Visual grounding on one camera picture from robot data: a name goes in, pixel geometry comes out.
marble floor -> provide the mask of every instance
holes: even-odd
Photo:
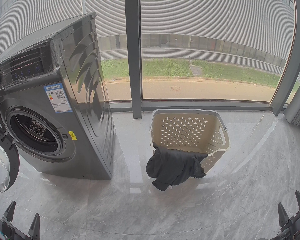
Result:
[[[13,187],[0,194],[0,212],[17,203],[13,224],[28,232],[41,216],[41,239],[260,239],[279,231],[277,204],[298,211],[300,128],[283,114],[219,112],[231,148],[202,179],[161,192],[145,167],[152,155],[150,112],[133,120],[114,113],[118,138],[111,181],[36,172],[21,159]]]

qr code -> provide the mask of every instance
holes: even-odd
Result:
[[[65,98],[64,90],[56,91],[55,94],[57,99]]]

washing machine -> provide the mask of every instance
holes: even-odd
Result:
[[[0,192],[17,177],[18,153],[42,173],[112,178],[116,131],[95,16],[52,24],[0,55]]]

white plastic basket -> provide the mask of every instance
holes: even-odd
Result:
[[[207,173],[230,149],[228,129],[216,111],[199,109],[157,109],[149,129],[153,142],[168,149],[207,153],[201,166]]]

manhole cover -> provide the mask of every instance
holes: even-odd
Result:
[[[175,92],[178,92],[178,91],[181,90],[181,87],[179,87],[179,86],[172,86],[171,88],[172,88],[172,90],[175,91]]]

